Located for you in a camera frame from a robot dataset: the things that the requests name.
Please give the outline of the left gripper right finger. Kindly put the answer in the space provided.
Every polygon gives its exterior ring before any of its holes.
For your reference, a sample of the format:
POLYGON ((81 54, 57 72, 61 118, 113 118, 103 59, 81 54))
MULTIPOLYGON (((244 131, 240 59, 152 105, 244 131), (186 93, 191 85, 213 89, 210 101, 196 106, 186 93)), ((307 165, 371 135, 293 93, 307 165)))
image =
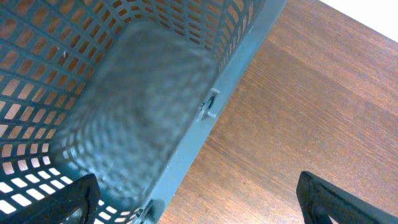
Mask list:
POLYGON ((321 179, 300 173, 296 189, 304 223, 397 223, 397 217, 321 179))

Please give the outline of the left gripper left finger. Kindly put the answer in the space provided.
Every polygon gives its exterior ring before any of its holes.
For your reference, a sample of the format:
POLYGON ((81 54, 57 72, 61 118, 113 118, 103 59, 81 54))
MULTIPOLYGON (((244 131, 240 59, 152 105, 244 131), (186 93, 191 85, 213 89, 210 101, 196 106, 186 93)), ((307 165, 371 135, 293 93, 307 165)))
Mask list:
POLYGON ((93 223, 100 199, 94 174, 87 174, 55 193, 6 215, 1 223, 93 223))

